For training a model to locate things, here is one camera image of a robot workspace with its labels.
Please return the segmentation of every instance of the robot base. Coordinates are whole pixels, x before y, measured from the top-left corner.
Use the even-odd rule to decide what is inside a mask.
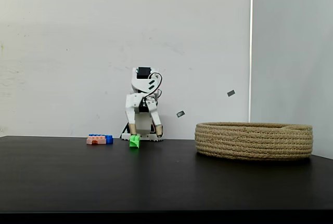
[[[122,139],[122,140],[127,140],[127,141],[129,141],[130,137],[131,137],[131,134],[130,134],[130,133],[123,133],[123,134],[121,134],[121,139]],[[153,133],[151,133],[151,134],[146,134],[146,135],[141,135],[140,140],[148,140],[148,141],[154,141],[154,142],[163,141],[162,138],[158,138],[158,137],[156,136],[156,134],[153,134]]]

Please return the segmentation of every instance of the rope basket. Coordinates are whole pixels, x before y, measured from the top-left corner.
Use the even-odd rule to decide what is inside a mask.
[[[265,123],[201,123],[199,153],[242,160],[298,160],[310,157],[312,126]]]

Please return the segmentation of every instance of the lego brick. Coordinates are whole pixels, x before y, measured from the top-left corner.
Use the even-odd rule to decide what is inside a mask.
[[[130,147],[135,147],[135,148],[140,147],[140,135],[131,135]]]
[[[91,136],[87,138],[87,144],[106,144],[105,136]]]
[[[112,135],[105,135],[106,143],[113,144],[113,136]]]

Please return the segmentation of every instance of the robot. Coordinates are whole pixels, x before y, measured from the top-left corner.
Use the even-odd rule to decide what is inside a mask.
[[[132,70],[132,90],[126,97],[126,125],[121,139],[129,140],[131,135],[140,135],[141,140],[161,141],[163,126],[157,111],[162,75],[150,67]]]

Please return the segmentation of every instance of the black wire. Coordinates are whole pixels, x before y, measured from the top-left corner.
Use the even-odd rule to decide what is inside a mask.
[[[148,78],[149,78],[150,76],[152,76],[153,74],[158,74],[158,75],[160,75],[160,76],[161,76],[161,81],[160,81],[160,83],[158,84],[158,86],[156,87],[156,89],[153,90],[151,93],[149,93],[145,98],[147,98],[148,96],[154,94],[155,91],[157,91],[158,88],[160,88],[160,86],[161,86],[161,84],[162,84],[162,79],[163,79],[163,77],[162,77],[161,73],[159,73],[159,72],[152,72],[152,73],[149,74]]]

